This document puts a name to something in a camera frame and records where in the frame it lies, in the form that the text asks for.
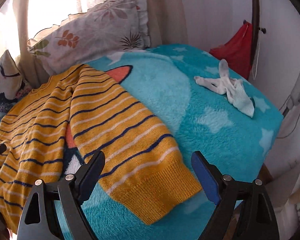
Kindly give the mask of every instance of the white string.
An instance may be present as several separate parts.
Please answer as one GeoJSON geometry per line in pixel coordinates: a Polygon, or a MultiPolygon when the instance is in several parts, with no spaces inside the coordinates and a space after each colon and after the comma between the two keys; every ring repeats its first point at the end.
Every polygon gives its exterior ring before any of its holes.
{"type": "Polygon", "coordinates": [[[253,73],[253,65],[252,65],[252,77],[253,77],[253,80],[256,80],[256,77],[257,77],[257,69],[258,69],[258,62],[259,62],[259,52],[260,52],[261,36],[262,35],[259,35],[258,55],[257,55],[256,72],[255,72],[255,74],[253,73]]]}

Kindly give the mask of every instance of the metal bolt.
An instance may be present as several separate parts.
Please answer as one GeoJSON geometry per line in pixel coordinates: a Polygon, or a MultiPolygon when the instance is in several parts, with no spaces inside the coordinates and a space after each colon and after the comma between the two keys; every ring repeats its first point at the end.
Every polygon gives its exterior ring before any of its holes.
{"type": "Polygon", "coordinates": [[[66,176],[66,180],[72,180],[74,178],[74,175],[73,174],[68,174],[66,176]]]}
{"type": "Polygon", "coordinates": [[[39,186],[39,185],[41,185],[41,183],[42,183],[42,180],[41,179],[37,179],[34,184],[36,186],[39,186]]]}
{"type": "Polygon", "coordinates": [[[223,175],[223,179],[225,180],[225,181],[231,181],[231,179],[232,179],[232,177],[230,176],[230,175],[223,175]]]}
{"type": "Polygon", "coordinates": [[[255,183],[258,185],[258,186],[261,186],[262,185],[262,181],[260,179],[256,179],[255,180],[255,183]]]}

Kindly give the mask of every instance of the floral pillow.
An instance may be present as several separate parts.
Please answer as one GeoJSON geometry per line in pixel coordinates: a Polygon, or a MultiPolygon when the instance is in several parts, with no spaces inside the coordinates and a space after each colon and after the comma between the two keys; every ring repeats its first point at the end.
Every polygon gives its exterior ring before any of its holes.
{"type": "Polygon", "coordinates": [[[0,117],[32,90],[8,50],[0,58],[0,117]]]}
{"type": "Polygon", "coordinates": [[[49,75],[117,51],[150,46],[146,0],[106,0],[67,21],[57,29],[53,26],[53,32],[29,46],[49,75]]]}

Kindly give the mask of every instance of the red cloth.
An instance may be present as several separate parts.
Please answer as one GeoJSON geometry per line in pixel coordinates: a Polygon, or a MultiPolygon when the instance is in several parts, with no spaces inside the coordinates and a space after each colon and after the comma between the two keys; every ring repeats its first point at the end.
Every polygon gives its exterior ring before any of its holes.
{"type": "Polygon", "coordinates": [[[210,54],[215,58],[225,59],[229,68],[245,79],[249,78],[252,44],[252,24],[246,22],[239,31],[225,45],[211,49],[210,54]]]}

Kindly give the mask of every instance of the ribbed cuff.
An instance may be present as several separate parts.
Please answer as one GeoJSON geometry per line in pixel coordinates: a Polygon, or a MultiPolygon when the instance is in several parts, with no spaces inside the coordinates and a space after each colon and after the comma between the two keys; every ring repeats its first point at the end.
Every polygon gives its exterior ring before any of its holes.
{"type": "Polygon", "coordinates": [[[174,162],[129,190],[119,202],[151,225],[200,190],[201,185],[189,169],[174,162]]]}

